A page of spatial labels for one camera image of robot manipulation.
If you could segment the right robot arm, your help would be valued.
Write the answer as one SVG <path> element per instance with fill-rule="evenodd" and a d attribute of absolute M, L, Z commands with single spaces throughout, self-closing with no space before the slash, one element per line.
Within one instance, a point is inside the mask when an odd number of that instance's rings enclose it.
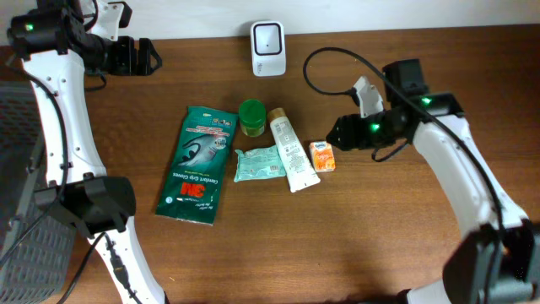
<path fill-rule="evenodd" d="M 517 303 L 539 297 L 539 225 L 498 183 L 451 93 L 431 94 L 419 60 L 385 66 L 386 100 L 365 77 L 346 90 L 359 113 L 337 119 L 327 142 L 377 152 L 401 139 L 427 161 L 457 218 L 462 242 L 441 280 L 399 303 Z"/>

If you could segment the orange Kleenex tissue pack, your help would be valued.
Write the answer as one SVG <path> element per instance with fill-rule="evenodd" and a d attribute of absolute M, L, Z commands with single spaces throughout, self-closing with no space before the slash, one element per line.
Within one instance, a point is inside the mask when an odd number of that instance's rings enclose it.
<path fill-rule="evenodd" d="M 332 146 L 326 141 L 310 143 L 310 156 L 316 172 L 329 172 L 336 169 Z"/>

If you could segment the green 3M gloves packet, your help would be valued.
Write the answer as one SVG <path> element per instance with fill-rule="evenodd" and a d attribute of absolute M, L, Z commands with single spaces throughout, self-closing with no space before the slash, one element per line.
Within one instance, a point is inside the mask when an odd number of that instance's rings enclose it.
<path fill-rule="evenodd" d="M 190 106 L 155 213 L 212 225 L 218 211 L 224 172 L 238 115 Z"/>

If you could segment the white cream tube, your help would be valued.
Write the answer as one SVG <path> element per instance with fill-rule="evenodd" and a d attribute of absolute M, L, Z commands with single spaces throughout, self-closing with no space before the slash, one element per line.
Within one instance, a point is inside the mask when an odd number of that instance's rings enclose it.
<path fill-rule="evenodd" d="M 295 193 L 316 185 L 321 180 L 316 174 L 303 145 L 298 139 L 283 108 L 275 108 L 267 114 L 279 157 L 286 171 L 290 192 Z"/>

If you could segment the light green wipes pack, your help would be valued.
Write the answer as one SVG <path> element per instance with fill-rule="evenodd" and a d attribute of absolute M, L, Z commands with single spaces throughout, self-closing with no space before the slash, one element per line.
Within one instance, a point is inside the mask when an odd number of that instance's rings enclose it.
<path fill-rule="evenodd" d="M 276 145 L 243 152 L 236 149 L 237 167 L 234 182 L 267 180 L 286 176 Z"/>

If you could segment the green lidded jar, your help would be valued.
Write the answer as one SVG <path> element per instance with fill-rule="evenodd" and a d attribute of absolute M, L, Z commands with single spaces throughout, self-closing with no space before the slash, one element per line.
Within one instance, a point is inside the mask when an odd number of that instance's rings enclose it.
<path fill-rule="evenodd" d="M 266 108 L 259 100 L 245 100 L 239 107 L 240 128 L 248 137 L 258 137 L 264 133 L 266 118 Z"/>

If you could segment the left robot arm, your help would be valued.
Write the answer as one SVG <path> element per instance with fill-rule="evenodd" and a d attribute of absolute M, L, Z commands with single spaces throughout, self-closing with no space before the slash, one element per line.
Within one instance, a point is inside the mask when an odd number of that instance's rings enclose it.
<path fill-rule="evenodd" d="M 132 184 L 110 176 L 97 151 L 86 76 L 149 76 L 162 65 L 152 42 L 120 35 L 123 1 L 40 1 L 15 16 L 7 37 L 37 101 L 46 149 L 46 186 L 34 193 L 44 216 L 75 229 L 97 252 L 125 303 L 165 303 L 135 230 Z"/>

